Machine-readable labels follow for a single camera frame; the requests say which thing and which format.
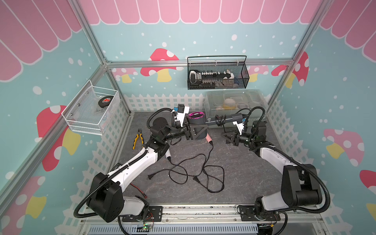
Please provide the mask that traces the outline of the black red tape measure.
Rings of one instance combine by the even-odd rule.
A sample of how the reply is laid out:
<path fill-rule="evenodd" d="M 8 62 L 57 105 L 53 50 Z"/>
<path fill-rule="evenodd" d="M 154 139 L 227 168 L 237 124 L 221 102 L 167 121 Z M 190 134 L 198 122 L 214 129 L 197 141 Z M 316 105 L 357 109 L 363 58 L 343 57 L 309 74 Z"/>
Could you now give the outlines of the black red tape measure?
<path fill-rule="evenodd" d="M 98 105 L 100 108 L 106 108 L 110 105 L 111 101 L 113 100 L 114 96 L 105 96 L 98 101 Z"/>

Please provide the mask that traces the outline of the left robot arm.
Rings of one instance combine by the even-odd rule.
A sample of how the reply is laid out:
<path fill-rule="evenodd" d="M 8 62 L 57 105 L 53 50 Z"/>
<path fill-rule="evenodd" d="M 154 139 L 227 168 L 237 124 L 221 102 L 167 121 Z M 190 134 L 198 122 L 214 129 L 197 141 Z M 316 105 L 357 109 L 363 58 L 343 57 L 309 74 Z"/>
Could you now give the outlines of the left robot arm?
<path fill-rule="evenodd" d="M 179 105 L 176 109 L 163 108 L 156 111 L 146 122 L 151 136 L 141 151 L 111 172 L 97 174 L 90 192 L 77 205 L 73 216 L 99 216 L 106 222 L 127 215 L 145 220 L 149 203 L 139 196 L 125 197 L 124 191 L 149 166 L 162 157 L 171 156 L 168 141 L 183 136 L 187 139 L 205 138 L 205 124 L 204 112 L 189 113 L 189 108 L 184 105 Z"/>

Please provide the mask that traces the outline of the green clear-lid storage box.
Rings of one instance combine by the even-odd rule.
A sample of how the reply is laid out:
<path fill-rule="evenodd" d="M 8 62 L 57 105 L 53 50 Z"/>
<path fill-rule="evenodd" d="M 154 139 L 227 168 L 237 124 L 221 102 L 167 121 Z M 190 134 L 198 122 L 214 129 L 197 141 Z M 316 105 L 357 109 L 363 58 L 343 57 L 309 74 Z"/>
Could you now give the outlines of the green clear-lid storage box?
<path fill-rule="evenodd" d="M 260 90 L 225 90 L 207 92 L 204 102 L 206 117 L 233 115 L 237 111 L 249 113 L 254 107 L 268 109 Z"/>

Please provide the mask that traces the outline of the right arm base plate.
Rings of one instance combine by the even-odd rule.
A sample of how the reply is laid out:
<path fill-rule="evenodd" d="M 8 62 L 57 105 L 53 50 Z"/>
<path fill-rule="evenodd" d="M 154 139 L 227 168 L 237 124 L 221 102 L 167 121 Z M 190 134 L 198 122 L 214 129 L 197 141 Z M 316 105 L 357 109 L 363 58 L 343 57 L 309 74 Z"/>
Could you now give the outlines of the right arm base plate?
<path fill-rule="evenodd" d="M 238 205 L 237 212 L 242 221 L 270 221 L 278 222 L 281 220 L 278 213 L 275 211 L 258 211 L 252 205 Z"/>

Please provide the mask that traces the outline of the yellow handled pliers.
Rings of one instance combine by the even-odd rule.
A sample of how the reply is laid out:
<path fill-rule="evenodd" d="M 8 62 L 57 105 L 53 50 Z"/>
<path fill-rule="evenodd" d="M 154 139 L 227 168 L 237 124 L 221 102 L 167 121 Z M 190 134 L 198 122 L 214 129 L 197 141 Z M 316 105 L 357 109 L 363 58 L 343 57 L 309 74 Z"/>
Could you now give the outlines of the yellow handled pliers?
<path fill-rule="evenodd" d="M 136 137 L 134 139 L 133 146 L 132 146 L 133 150 L 135 150 L 138 140 L 141 140 L 141 143 L 142 143 L 142 146 L 143 146 L 145 142 L 144 142 L 144 138 L 143 138 L 143 134 L 142 134 L 142 129 L 141 128 L 138 129 L 137 135 L 136 135 Z"/>

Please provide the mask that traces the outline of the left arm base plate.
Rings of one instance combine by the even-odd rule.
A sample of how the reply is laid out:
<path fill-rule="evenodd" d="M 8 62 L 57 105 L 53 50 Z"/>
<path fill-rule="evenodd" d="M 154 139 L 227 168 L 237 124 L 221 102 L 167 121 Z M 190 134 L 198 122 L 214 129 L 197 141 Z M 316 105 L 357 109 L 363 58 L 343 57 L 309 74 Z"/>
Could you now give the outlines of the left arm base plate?
<path fill-rule="evenodd" d="M 161 222 L 163 214 L 162 206 L 149 206 L 147 211 L 143 210 L 139 215 L 126 215 L 122 222 Z"/>

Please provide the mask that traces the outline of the black magenta hair dryer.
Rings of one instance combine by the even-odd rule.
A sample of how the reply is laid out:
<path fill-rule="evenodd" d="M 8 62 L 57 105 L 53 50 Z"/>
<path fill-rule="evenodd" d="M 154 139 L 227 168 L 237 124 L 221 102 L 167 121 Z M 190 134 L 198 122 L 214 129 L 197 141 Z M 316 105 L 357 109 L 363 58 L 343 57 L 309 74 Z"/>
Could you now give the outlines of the black magenta hair dryer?
<path fill-rule="evenodd" d="M 234 115 L 223 115 L 211 118 L 206 118 L 206 114 L 204 112 L 193 112 L 186 116 L 185 119 L 185 126 L 188 124 L 206 124 L 209 126 L 218 126 L 224 127 L 226 123 L 232 123 L 235 120 L 243 121 L 243 115 L 241 113 L 237 113 Z"/>

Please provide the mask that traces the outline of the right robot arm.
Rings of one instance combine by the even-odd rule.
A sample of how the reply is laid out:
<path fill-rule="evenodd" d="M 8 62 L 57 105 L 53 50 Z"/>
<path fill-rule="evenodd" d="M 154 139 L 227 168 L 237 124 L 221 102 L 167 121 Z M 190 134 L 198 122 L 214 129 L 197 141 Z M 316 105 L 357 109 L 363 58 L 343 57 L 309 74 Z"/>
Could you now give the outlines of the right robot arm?
<path fill-rule="evenodd" d="M 264 116 L 265 109 L 255 107 L 249 109 L 247 114 L 237 111 L 220 121 L 220 124 L 232 122 L 237 127 L 236 131 L 222 134 L 227 143 L 235 146 L 243 144 L 282 175 L 278 192 L 255 200 L 255 217 L 265 220 L 277 212 L 325 212 L 330 207 L 331 196 L 324 182 L 318 177 L 316 168 L 311 164 L 300 163 L 267 141 Z"/>

